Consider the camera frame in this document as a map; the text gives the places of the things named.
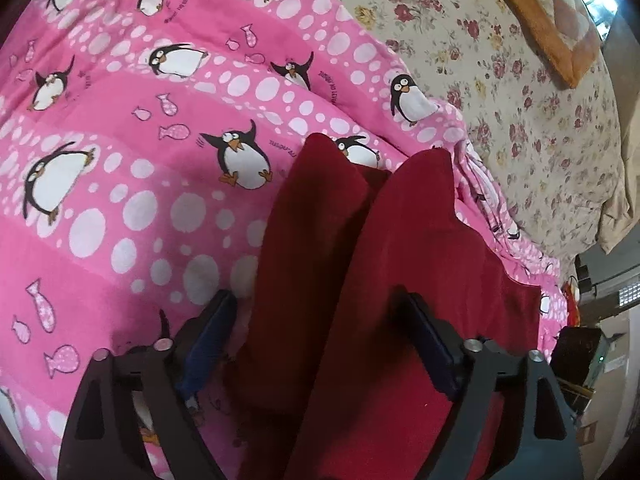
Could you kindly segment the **floral beige bed sheet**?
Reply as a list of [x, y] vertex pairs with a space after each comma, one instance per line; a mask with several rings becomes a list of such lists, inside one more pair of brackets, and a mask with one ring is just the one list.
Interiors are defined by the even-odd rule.
[[565, 88], [504, 0], [342, 0], [419, 86], [462, 111], [511, 216], [570, 263], [596, 244], [620, 166], [614, 89], [597, 60]]

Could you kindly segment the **pink penguin print blanket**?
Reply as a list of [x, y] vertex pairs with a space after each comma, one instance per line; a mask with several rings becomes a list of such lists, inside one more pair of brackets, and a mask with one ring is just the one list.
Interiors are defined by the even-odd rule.
[[457, 218], [539, 288], [533, 349], [552, 352], [556, 262], [510, 217], [460, 110], [338, 0], [32, 0], [1, 49], [1, 417], [38, 474], [58, 478], [96, 349], [175, 335], [227, 289], [234, 333], [188, 408], [243, 479], [229, 379], [269, 216], [314, 134], [389, 173], [447, 151]]

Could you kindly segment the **beige pillow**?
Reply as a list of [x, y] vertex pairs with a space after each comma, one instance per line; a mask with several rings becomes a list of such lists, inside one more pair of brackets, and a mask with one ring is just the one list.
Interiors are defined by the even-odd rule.
[[624, 172], [602, 207], [598, 244], [606, 254], [620, 244], [639, 221], [639, 157], [624, 161]]

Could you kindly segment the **dark red small garment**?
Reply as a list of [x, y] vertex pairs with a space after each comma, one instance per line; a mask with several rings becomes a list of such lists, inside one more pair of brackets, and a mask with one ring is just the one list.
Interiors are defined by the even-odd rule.
[[392, 311], [417, 292], [466, 338], [521, 353], [540, 290], [513, 281], [454, 212], [450, 154], [385, 172], [310, 136], [269, 216], [229, 386], [243, 479], [411, 479], [450, 412]]

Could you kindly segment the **orange checkered plush cushion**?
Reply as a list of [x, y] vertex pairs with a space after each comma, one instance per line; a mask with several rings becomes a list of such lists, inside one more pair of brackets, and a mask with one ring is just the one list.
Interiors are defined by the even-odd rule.
[[597, 59], [601, 39], [582, 0], [506, 0], [570, 88]]

